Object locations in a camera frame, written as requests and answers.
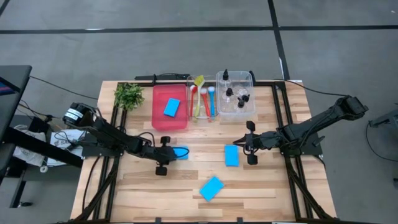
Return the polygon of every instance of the black bottle cap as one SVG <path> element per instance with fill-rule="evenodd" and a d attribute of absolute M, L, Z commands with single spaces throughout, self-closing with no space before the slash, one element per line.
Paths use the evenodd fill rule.
<path fill-rule="evenodd" d="M 228 88 L 227 90 L 226 90 L 226 92 L 225 92 L 225 95 L 226 96 L 232 96 L 234 93 L 232 92 L 232 89 L 231 88 Z"/>
<path fill-rule="evenodd" d="M 243 106 L 244 106 L 244 100 L 243 100 L 243 99 L 240 99 L 239 97 L 238 97 L 238 100 L 239 100 L 239 102 L 238 102 L 238 108 L 243 108 Z"/>
<path fill-rule="evenodd" d="M 249 102 L 249 98 L 250 98 L 250 94 L 248 94 L 247 96 L 246 95 L 242 96 L 242 100 L 244 100 L 245 102 Z"/>
<path fill-rule="evenodd" d="M 228 76 L 228 70 L 226 69 L 226 70 L 224 71 L 224 74 L 223 74 L 223 80 L 226 81 L 226 80 L 228 80 L 228 78 L 229 78 L 229 76 Z"/>

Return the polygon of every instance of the white paper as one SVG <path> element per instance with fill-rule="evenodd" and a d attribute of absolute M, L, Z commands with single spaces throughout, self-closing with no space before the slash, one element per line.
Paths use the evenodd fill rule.
<path fill-rule="evenodd" d="M 83 137 L 85 135 L 85 134 L 83 134 L 85 131 L 80 131 L 77 129 L 67 129 L 67 130 L 62 130 L 61 132 L 53 132 L 53 133 L 51 133 L 50 144 L 53 146 L 57 146 L 61 149 L 65 149 L 68 146 L 70 146 L 70 143 L 67 141 L 64 132 L 66 133 L 69 141 L 78 140 L 78 138 L 80 136 Z M 73 153 L 76 156 L 81 157 L 82 151 L 83 151 L 83 147 L 78 146 L 78 147 L 74 148 L 71 151 L 71 153 Z M 62 165 L 66 165 L 66 164 L 63 162 L 60 162 L 60 161 L 56 161 L 55 159 L 51 159 L 51 158 L 47 159 L 47 166 L 62 166 Z"/>

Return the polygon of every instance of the pink container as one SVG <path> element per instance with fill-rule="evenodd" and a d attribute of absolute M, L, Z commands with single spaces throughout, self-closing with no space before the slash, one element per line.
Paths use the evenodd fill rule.
<path fill-rule="evenodd" d="M 170 98 L 180 100 L 174 117 L 164 115 Z M 156 85 L 152 94 L 152 127 L 158 131 L 171 131 L 187 127 L 187 86 L 185 84 Z"/>

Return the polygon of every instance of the blue brush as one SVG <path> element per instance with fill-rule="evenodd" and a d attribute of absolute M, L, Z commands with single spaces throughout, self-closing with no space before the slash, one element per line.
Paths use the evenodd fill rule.
<path fill-rule="evenodd" d="M 211 101 L 211 118 L 214 119 L 214 115 L 215 115 L 215 110 L 214 110 L 214 92 L 215 92 L 215 88 L 213 86 L 211 86 L 207 90 L 209 91 L 210 101 Z"/>

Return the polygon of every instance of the transparent container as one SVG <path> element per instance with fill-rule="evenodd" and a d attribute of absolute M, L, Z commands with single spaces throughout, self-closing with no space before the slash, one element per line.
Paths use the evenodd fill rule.
<path fill-rule="evenodd" d="M 214 93 L 213 93 L 213 102 L 214 102 L 214 115 L 211 115 L 211 95 L 209 94 L 209 91 L 207 91 L 206 94 L 206 103 L 208 105 L 209 111 L 210 111 L 210 116 L 207 115 L 206 113 L 206 107 L 205 104 L 203 103 L 203 97 L 200 96 L 200 110 L 199 110 L 199 116 L 195 117 L 195 110 L 198 104 L 198 92 L 193 94 L 192 97 L 192 92 L 191 92 L 191 86 L 195 86 L 194 82 L 197 76 L 189 76 L 187 78 L 187 114 L 188 118 L 190 121 L 193 122 L 214 122 L 216 121 L 216 117 L 218 115 L 218 110 L 217 110 L 217 90 L 215 87 L 215 78 L 213 75 L 204 75 L 205 77 L 205 84 L 203 84 L 202 89 L 206 88 L 207 90 L 209 87 L 214 87 Z"/>
<path fill-rule="evenodd" d="M 220 115 L 220 122 L 235 123 L 252 120 L 256 112 L 256 104 L 251 74 L 243 71 L 228 71 L 233 91 L 233 95 L 230 97 L 226 96 L 223 74 L 224 71 L 216 74 L 217 110 Z M 238 108 L 238 98 L 242 98 L 243 95 L 250 95 L 249 101 L 245 102 L 242 108 Z"/>

